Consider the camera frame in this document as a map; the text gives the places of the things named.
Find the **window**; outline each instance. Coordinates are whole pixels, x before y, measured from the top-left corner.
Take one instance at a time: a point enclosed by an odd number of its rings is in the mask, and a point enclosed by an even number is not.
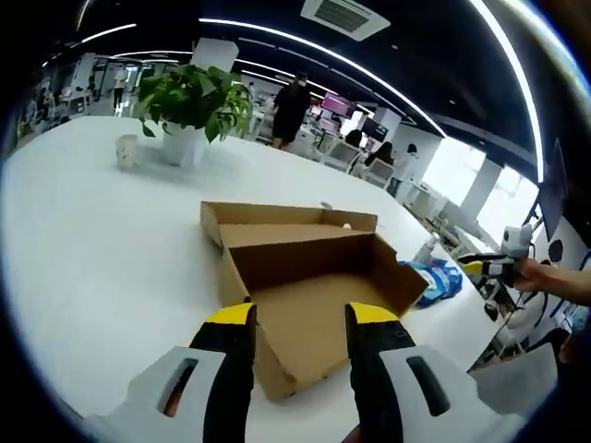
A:
[[[460,206],[482,167],[485,153],[455,138],[444,138],[423,182]]]
[[[521,226],[537,197],[537,186],[505,166],[484,207],[476,217],[498,244],[507,226]]]

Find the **small cup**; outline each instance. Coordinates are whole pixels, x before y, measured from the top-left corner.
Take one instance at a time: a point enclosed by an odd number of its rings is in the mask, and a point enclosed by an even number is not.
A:
[[[115,143],[117,153],[117,167],[129,169],[134,165],[138,136],[125,134],[117,139]]]

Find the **ceiling light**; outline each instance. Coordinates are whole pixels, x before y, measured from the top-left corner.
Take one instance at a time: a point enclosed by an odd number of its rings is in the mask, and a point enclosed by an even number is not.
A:
[[[408,104],[418,114],[420,114],[423,118],[425,118],[425,120],[427,120],[444,137],[446,136],[446,134],[443,131],[443,129],[437,123],[435,123],[435,121],[430,116],[428,116],[427,113],[425,113],[425,111],[423,111],[421,108],[419,108],[418,105],[416,105],[414,102],[412,102],[409,98],[407,98],[404,94],[402,94],[394,86],[390,85],[385,80],[379,78],[374,73],[372,73],[369,70],[365,69],[363,66],[358,65],[357,63],[349,60],[346,57],[343,57],[340,54],[337,54],[337,53],[331,51],[330,49],[327,49],[327,48],[325,48],[323,46],[320,46],[319,44],[316,44],[314,42],[310,42],[310,41],[305,40],[305,39],[302,39],[300,37],[296,37],[295,35],[288,34],[287,32],[282,32],[280,30],[274,30],[274,29],[271,29],[271,28],[266,28],[264,26],[253,25],[253,24],[250,24],[250,23],[243,23],[243,22],[240,22],[240,21],[232,21],[232,20],[223,20],[223,19],[219,19],[219,18],[200,18],[199,21],[202,22],[202,23],[214,23],[214,24],[220,24],[220,25],[240,26],[240,27],[243,27],[243,28],[250,28],[252,30],[262,30],[264,32],[269,32],[270,34],[278,35],[280,37],[285,37],[286,39],[293,40],[295,42],[300,42],[302,44],[305,44],[306,46],[309,46],[310,48],[314,48],[314,49],[316,49],[318,51],[321,51],[321,52],[325,53],[326,55],[329,55],[329,56],[331,56],[333,58],[336,58],[337,60],[340,60],[340,61],[348,64],[350,67],[353,67],[354,69],[356,69],[357,71],[361,72],[362,74],[365,74],[367,77],[371,78],[372,80],[380,83],[381,86],[383,86],[384,88],[386,88],[387,90],[389,90],[390,92],[392,92],[393,94],[395,94],[400,100],[402,100],[403,102],[405,102],[406,104]]]
[[[241,58],[236,58],[236,62],[246,63],[247,65],[253,65],[253,66],[258,66],[258,67],[264,67],[265,69],[269,69],[270,71],[277,72],[279,74],[283,74],[284,76],[295,77],[294,74],[290,74],[289,72],[282,71],[281,69],[276,69],[274,67],[261,65],[260,63],[249,62],[247,60],[242,60]]]
[[[319,85],[318,83],[314,83],[313,81],[310,81],[310,80],[308,80],[308,83],[309,83],[310,85],[312,85],[312,86],[315,86],[315,87],[317,87],[317,88],[320,88],[321,90],[326,90],[327,92],[330,92],[331,94],[334,94],[334,95],[340,95],[339,93],[337,93],[337,92],[334,92],[333,90],[329,90],[328,88],[326,88],[326,87],[324,87],[324,86],[322,86],[322,85]]]
[[[178,63],[178,60],[172,58],[149,58],[148,60],[142,60],[141,63]]]
[[[253,66],[263,67],[265,69],[269,69],[270,71],[277,72],[278,74],[283,74],[284,76],[288,76],[288,77],[291,77],[291,78],[294,78],[295,77],[294,74],[290,74],[289,72],[282,71],[281,69],[277,69],[275,67],[270,67],[270,66],[262,65],[260,63],[249,62],[248,60],[242,60],[241,58],[236,58],[236,62],[246,63],[247,65],[253,65]],[[326,90],[327,92],[331,92],[334,95],[340,95],[338,92],[335,92],[333,90],[329,90],[325,86],[319,85],[318,83],[314,83],[313,81],[308,80],[308,83],[310,85],[312,85],[312,86],[315,86],[317,88],[320,88],[321,90]]]
[[[527,83],[527,77],[525,76],[524,69],[519,62],[519,58],[517,57],[511,42],[507,38],[505,31],[502,30],[501,25],[497,19],[495,19],[483,1],[470,0],[470,3],[472,3],[478,13],[487,22],[488,27],[497,38],[497,41],[501,45],[505,55],[507,55],[509,63],[511,63],[511,67],[513,68],[513,72],[517,77],[517,82],[519,83],[521,92],[524,95],[525,107],[527,108],[529,121],[532,126],[534,146],[536,148],[537,181],[541,183],[544,180],[544,152],[542,149],[542,134],[539,128],[539,121],[537,120],[537,111],[536,106],[534,105],[534,97],[532,96],[532,91],[529,89],[529,84]]]
[[[84,2],[84,6],[82,7],[82,10],[80,11],[80,17],[78,18],[78,23],[76,24],[76,30],[80,29],[80,25],[82,24],[82,19],[84,18],[84,13],[86,12],[86,8],[88,7],[90,3],[90,0],[86,0],[86,2]]]
[[[249,74],[250,76],[256,76],[256,77],[260,77],[260,78],[265,78],[265,79],[271,80],[271,81],[276,81],[277,83],[281,83],[283,85],[289,85],[289,83],[287,83],[286,81],[280,80],[278,78],[263,76],[262,74],[258,74],[256,72],[252,72],[252,71],[246,71],[245,69],[242,70],[242,73],[243,74]]]
[[[365,106],[362,106],[360,104],[357,105],[357,108],[359,108],[361,111],[365,111],[368,114],[374,114],[373,111],[370,111],[368,108],[366,108]]]
[[[300,54],[300,53],[297,53],[296,51],[291,51],[291,50],[289,50],[289,49],[285,49],[285,48],[282,48],[282,47],[279,47],[279,48],[277,48],[277,49],[279,49],[280,51],[284,51],[285,53],[288,53],[288,54],[293,54],[293,55],[296,55],[296,56],[298,56],[298,57],[301,57],[301,58],[303,58],[303,59],[305,59],[305,60],[308,60],[309,62],[312,62],[312,63],[315,63],[315,64],[317,64],[317,65],[320,65],[320,66],[324,67],[325,69],[328,69],[328,68],[329,68],[329,66],[328,66],[328,65],[326,65],[326,64],[324,64],[324,63],[321,63],[321,62],[319,62],[318,60],[314,60],[313,58],[310,58],[310,57],[307,57],[307,56],[305,56],[305,55],[302,55],[302,54]]]
[[[91,35],[90,37],[87,37],[86,39],[82,40],[82,42],[80,42],[80,43],[86,43],[91,40],[98,39],[99,37],[102,37],[103,35],[107,35],[112,32],[117,32],[118,30],[128,30],[129,28],[135,28],[136,26],[137,26],[136,23],[130,23],[128,25],[123,25],[123,26],[118,26],[116,28],[112,28],[111,30],[104,30],[103,32],[99,32],[98,34],[94,34],[94,35]]]
[[[111,55],[111,58],[126,57],[128,55],[144,55],[144,54],[193,54],[191,51],[138,51],[136,53],[121,53]]]
[[[262,46],[268,46],[270,48],[275,48],[274,44],[268,44],[265,42],[259,42],[258,40],[252,40],[252,39],[245,39],[244,37],[238,37],[238,40],[241,40],[243,42],[249,42],[249,43],[255,43],[255,44],[261,44]]]

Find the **ceiling air vent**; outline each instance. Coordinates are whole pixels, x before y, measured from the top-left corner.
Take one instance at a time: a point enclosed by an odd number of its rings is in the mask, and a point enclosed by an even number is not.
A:
[[[358,42],[390,26],[390,21],[384,17],[349,0],[307,0],[302,17],[338,30]]]

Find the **office chair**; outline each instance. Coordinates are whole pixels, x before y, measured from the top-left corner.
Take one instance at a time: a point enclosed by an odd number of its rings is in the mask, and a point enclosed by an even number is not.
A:
[[[339,141],[322,155],[320,164],[325,164],[333,169],[346,173],[359,153],[359,148],[349,145],[344,141]]]
[[[394,167],[380,159],[375,159],[361,174],[361,178],[375,186],[388,187],[394,174]]]

